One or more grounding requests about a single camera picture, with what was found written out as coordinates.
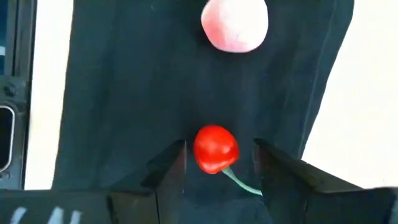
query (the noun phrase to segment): black frame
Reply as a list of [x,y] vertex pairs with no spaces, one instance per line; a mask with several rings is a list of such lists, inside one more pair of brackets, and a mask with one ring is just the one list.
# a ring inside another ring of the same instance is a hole
[[0,76],[0,105],[15,113],[12,158],[0,173],[1,189],[23,189],[29,126],[36,0],[8,0],[6,62]]

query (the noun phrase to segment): dark green cloth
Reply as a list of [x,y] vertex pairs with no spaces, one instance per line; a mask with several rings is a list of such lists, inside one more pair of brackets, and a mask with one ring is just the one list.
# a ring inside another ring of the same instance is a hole
[[[202,31],[205,0],[75,1],[53,188],[131,189],[141,180],[118,182],[210,123],[236,136],[232,169],[255,187],[253,138],[301,157],[353,1],[266,2],[264,43],[228,54]],[[267,223],[260,197],[192,153],[187,167],[180,223]]]

